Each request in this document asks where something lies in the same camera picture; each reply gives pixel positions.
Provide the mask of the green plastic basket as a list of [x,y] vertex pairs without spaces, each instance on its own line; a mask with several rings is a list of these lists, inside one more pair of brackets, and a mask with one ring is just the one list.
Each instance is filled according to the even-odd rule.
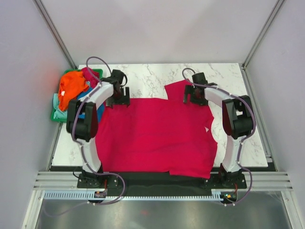
[[98,80],[103,75],[102,69],[67,70],[59,82],[59,90],[53,95],[53,110],[51,120],[65,123],[70,100],[81,99],[97,86]]

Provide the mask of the orange t shirt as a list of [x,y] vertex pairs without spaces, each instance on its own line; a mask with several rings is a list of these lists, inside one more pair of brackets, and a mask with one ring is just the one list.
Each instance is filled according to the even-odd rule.
[[59,84],[58,99],[59,109],[66,111],[68,109],[69,101],[77,98],[77,96],[86,92],[89,89],[82,72],[71,71],[65,73]]

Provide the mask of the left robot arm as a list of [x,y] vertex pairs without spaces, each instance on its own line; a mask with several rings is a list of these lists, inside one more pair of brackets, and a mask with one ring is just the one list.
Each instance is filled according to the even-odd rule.
[[66,130],[79,145],[82,172],[89,174],[88,182],[93,187],[101,187],[105,181],[95,142],[99,128],[97,111],[103,104],[110,108],[114,105],[129,106],[130,90],[123,84],[127,82],[125,73],[113,70],[109,77],[102,78],[87,95],[69,101]]

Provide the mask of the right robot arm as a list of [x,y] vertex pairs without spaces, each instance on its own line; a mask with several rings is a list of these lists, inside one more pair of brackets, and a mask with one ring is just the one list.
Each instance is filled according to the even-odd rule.
[[189,83],[184,89],[183,102],[197,105],[212,102],[222,109],[222,125],[227,135],[227,144],[218,182],[222,187],[228,188],[235,183],[235,175],[244,168],[240,160],[244,141],[256,130],[251,99],[247,95],[231,94],[215,83],[208,83],[203,72],[194,72],[190,81],[185,77],[186,70],[192,69],[185,68],[182,71],[183,78]]

